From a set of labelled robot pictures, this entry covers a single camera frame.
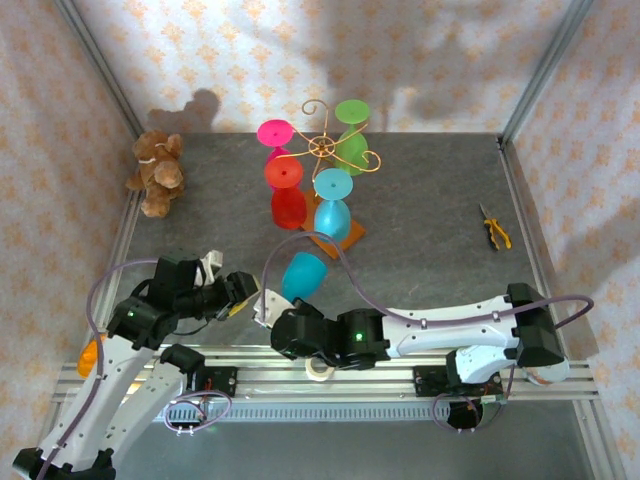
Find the aluminium frame post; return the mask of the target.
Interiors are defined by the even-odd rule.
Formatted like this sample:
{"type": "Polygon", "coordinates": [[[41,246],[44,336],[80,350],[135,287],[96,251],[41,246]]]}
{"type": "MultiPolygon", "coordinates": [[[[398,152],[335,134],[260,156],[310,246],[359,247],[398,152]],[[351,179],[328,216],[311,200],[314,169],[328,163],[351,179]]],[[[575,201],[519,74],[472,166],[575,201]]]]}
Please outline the aluminium frame post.
{"type": "Polygon", "coordinates": [[[72,33],[79,40],[81,48],[106,87],[110,98],[123,117],[127,128],[134,137],[138,137],[143,133],[144,128],[74,0],[53,0],[53,3],[70,27],[72,33]]]}
{"type": "Polygon", "coordinates": [[[521,130],[593,3],[594,0],[571,0],[506,126],[497,136],[500,150],[504,150],[508,143],[512,143],[521,130]]]}

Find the tin can with silver lid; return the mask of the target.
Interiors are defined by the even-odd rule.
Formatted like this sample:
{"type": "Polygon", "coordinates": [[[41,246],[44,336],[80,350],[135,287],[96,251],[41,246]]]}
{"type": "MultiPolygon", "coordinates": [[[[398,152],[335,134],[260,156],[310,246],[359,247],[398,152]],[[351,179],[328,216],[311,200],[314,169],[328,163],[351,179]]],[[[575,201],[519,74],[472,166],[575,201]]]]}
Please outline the tin can with silver lid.
{"type": "Polygon", "coordinates": [[[538,367],[522,367],[524,377],[530,383],[537,386],[548,386],[563,382],[570,374],[570,363],[567,358],[561,362],[538,367]]]}

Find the aluminium mounting rail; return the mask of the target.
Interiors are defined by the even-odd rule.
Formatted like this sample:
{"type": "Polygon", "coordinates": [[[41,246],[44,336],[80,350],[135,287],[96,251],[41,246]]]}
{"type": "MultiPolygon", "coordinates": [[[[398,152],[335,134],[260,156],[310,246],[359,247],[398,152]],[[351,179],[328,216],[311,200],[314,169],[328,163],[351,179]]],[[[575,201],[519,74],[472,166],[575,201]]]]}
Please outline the aluminium mounting rail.
{"type": "MultiPolygon", "coordinates": [[[[266,345],[194,347],[208,366],[238,369],[235,399],[239,402],[408,402],[416,398],[415,366],[443,366],[442,349],[383,361],[370,370],[339,370],[327,381],[307,378],[305,363],[291,361],[266,345]]],[[[511,387],[511,401],[594,400],[599,397],[593,374],[585,361],[572,361],[562,382],[538,386],[517,370],[511,387]]]]}

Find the green plastic wine glass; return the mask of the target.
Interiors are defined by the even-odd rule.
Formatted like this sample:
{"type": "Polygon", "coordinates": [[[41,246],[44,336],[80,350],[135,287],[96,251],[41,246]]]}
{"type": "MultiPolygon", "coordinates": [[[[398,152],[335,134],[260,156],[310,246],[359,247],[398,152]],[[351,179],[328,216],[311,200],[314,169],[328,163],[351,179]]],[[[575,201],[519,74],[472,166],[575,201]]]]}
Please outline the green plastic wine glass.
{"type": "Polygon", "coordinates": [[[334,154],[339,159],[334,158],[333,165],[350,176],[361,175],[368,168],[368,160],[363,157],[368,143],[358,129],[368,120],[369,106],[362,100],[345,100],[336,106],[335,116],[347,130],[338,139],[334,154]]]}

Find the pink plastic wine glass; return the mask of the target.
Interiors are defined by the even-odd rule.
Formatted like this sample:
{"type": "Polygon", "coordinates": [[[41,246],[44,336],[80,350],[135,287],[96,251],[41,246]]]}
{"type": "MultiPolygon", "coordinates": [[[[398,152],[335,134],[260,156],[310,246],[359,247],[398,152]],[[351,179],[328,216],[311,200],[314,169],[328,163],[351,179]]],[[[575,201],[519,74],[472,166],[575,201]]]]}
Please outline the pink plastic wine glass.
{"type": "Polygon", "coordinates": [[[301,178],[299,162],[290,156],[289,150],[284,148],[293,134],[292,125],[282,119],[267,120],[257,130],[258,141],[272,148],[265,163],[264,176],[273,192],[299,185],[301,178]]]}

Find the orange plastic object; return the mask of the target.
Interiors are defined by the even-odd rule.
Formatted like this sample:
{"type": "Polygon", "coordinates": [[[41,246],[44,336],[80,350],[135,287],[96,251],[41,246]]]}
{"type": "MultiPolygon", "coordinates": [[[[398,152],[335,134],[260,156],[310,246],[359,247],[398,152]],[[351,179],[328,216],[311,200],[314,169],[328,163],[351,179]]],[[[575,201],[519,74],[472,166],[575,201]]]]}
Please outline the orange plastic object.
{"type": "Polygon", "coordinates": [[[90,340],[82,350],[76,364],[78,375],[86,379],[91,373],[98,358],[98,346],[95,339],[90,340]]]}

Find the yellow black pliers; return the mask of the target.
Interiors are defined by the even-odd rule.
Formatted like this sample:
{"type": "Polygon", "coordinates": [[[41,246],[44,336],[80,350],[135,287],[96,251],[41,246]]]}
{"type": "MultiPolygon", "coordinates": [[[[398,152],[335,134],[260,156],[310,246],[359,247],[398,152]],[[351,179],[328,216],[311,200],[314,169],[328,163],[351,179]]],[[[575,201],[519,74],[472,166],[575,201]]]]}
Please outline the yellow black pliers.
{"type": "Polygon", "coordinates": [[[479,204],[479,208],[484,217],[483,225],[491,248],[498,251],[501,246],[504,246],[505,249],[511,250],[513,246],[511,237],[501,226],[498,219],[482,203],[479,204]]]}

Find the beige masking tape roll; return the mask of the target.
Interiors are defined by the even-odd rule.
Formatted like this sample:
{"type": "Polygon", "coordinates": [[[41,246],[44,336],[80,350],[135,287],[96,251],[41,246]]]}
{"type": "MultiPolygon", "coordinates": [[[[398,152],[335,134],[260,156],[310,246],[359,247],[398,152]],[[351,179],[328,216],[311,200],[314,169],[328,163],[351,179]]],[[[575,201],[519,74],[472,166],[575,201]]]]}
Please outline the beige masking tape roll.
{"type": "Polygon", "coordinates": [[[332,377],[335,368],[329,366],[324,360],[310,357],[305,360],[305,373],[313,382],[325,382],[332,377]]]}

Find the deep blue plastic wine glass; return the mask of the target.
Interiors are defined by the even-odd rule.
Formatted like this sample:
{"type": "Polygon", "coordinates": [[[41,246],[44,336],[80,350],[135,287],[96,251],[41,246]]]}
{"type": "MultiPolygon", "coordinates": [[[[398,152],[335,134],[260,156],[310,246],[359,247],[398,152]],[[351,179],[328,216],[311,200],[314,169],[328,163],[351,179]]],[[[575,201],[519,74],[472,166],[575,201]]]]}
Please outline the deep blue plastic wine glass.
{"type": "Polygon", "coordinates": [[[281,282],[282,296],[289,302],[308,299],[321,286],[328,267],[317,256],[297,253],[289,263],[281,282]]]}

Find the light blue plastic wine glass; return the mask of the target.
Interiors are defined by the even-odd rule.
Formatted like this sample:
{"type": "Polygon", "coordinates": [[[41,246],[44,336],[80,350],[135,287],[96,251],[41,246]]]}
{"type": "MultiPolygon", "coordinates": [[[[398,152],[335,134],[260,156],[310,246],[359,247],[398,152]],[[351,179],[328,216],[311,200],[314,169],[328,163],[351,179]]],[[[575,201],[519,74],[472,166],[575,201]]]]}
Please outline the light blue plastic wine glass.
{"type": "Polygon", "coordinates": [[[314,190],[322,199],[314,214],[314,230],[344,241],[351,230],[351,212],[344,199],[353,190],[352,177],[338,168],[323,170],[315,177],[314,190]]]}

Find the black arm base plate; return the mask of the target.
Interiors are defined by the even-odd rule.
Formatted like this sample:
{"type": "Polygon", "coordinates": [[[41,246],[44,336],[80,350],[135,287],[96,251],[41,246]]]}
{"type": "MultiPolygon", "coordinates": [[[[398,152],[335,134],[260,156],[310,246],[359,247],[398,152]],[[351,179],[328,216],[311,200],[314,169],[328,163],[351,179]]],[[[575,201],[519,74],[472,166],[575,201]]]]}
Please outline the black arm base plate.
{"type": "Polygon", "coordinates": [[[237,387],[238,368],[233,366],[201,366],[192,376],[193,391],[219,391],[234,397],[237,387]]]}
{"type": "Polygon", "coordinates": [[[418,365],[412,369],[412,379],[417,397],[433,397],[440,394],[466,397],[502,395],[501,377],[495,374],[481,383],[463,383],[453,370],[443,365],[418,365]]]}

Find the red plastic wine glass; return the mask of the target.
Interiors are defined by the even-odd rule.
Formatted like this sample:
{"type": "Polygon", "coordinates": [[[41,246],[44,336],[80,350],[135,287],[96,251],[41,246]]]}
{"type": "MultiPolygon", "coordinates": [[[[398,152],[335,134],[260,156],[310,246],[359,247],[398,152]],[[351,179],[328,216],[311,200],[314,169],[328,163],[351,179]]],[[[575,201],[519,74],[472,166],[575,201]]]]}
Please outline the red plastic wine glass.
{"type": "Polygon", "coordinates": [[[283,229],[297,229],[306,220],[305,197],[300,190],[304,169],[293,156],[279,156],[268,162],[264,176],[272,188],[273,222],[283,229]]]}

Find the brown teddy bear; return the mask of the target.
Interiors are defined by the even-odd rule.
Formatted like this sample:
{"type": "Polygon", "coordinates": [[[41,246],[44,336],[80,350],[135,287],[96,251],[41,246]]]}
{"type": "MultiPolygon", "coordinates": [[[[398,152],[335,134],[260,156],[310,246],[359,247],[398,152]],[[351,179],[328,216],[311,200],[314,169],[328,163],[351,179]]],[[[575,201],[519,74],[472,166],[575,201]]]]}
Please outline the brown teddy bear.
{"type": "Polygon", "coordinates": [[[185,172],[180,163],[182,136],[160,130],[147,131],[136,140],[132,152],[137,168],[127,179],[126,188],[144,193],[141,211],[145,216],[166,217],[171,202],[185,190],[185,172]]]}

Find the aluminium table side rail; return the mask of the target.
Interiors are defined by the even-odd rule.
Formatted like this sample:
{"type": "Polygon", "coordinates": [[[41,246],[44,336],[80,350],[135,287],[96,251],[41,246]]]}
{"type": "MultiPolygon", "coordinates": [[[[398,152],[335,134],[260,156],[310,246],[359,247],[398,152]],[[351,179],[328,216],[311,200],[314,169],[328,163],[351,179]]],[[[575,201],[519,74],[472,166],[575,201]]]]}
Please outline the aluminium table side rail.
{"type": "MultiPolygon", "coordinates": [[[[518,178],[519,164],[515,147],[501,135],[496,136],[497,148],[505,171],[510,193],[516,210],[524,245],[531,262],[537,289],[550,297],[551,284],[545,270],[547,253],[538,232],[538,221],[527,212],[526,188],[518,178]]],[[[581,441],[585,447],[589,470],[595,480],[627,480],[623,463],[615,445],[614,436],[606,418],[601,396],[596,387],[591,394],[574,392],[571,403],[581,441]]]]}
{"type": "MultiPolygon", "coordinates": [[[[85,305],[85,316],[88,324],[86,340],[95,339],[98,343],[97,362],[104,362],[102,359],[102,340],[100,335],[106,330],[109,310],[114,305],[115,295],[120,282],[120,270],[131,266],[126,263],[125,258],[129,250],[129,245],[135,229],[135,224],[139,215],[139,207],[142,204],[142,193],[130,193],[128,203],[120,220],[116,235],[116,242],[111,258],[108,262],[108,269],[94,281],[89,289],[85,305]]],[[[62,447],[70,442],[72,436],[78,432],[80,422],[88,418],[92,413],[95,401],[89,396],[89,401],[83,400],[69,420],[69,423],[61,423],[64,416],[61,416],[55,427],[52,428],[46,440],[52,440],[52,447],[46,451],[45,466],[53,464],[54,461],[62,460],[62,447]]]]}

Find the copper wire wine glass rack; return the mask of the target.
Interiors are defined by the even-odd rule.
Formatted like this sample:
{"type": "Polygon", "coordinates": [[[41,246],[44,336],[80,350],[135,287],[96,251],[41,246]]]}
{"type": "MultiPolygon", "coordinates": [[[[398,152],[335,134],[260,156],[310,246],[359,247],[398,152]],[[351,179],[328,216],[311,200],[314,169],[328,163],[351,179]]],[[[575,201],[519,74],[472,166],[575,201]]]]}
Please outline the copper wire wine glass rack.
{"type": "Polygon", "coordinates": [[[257,138],[271,149],[264,177],[272,190],[274,224],[320,232],[347,250],[365,234],[346,204],[353,178],[378,171],[382,160],[363,134],[370,115],[367,103],[345,100],[334,113],[347,126],[338,139],[328,133],[328,115],[319,134],[307,135],[286,120],[273,119],[259,127],[257,138]]]}

